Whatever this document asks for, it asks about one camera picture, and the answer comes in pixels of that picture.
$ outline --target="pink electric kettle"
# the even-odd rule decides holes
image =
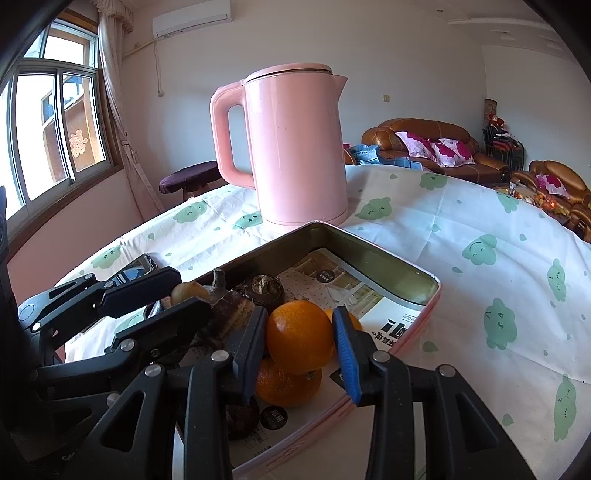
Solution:
[[[262,217],[279,225],[347,217],[347,182],[339,120],[346,77],[320,63],[290,63],[221,87],[210,111],[222,177],[256,189]],[[252,175],[234,166],[228,110],[242,105]]]

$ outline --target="blue clothing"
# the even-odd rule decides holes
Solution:
[[[354,145],[349,148],[349,153],[356,165],[395,165],[396,167],[422,170],[423,166],[408,157],[383,158],[379,156],[377,145]]]

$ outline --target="purple stool cushion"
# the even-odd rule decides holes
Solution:
[[[193,192],[221,178],[222,176],[217,169],[217,161],[207,161],[183,168],[168,177],[164,177],[160,180],[158,189],[160,193],[172,193],[179,189]]]

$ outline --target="window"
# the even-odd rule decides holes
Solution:
[[[93,33],[56,20],[0,93],[9,235],[111,166],[98,121],[97,43]]]

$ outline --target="kettle lid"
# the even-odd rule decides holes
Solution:
[[[251,73],[242,83],[250,82],[251,80],[259,79],[261,77],[267,77],[269,75],[275,75],[277,73],[292,72],[293,70],[315,70],[317,72],[332,73],[332,70],[328,65],[321,63],[284,63],[283,65],[276,65],[266,69],[259,70],[255,73]]]

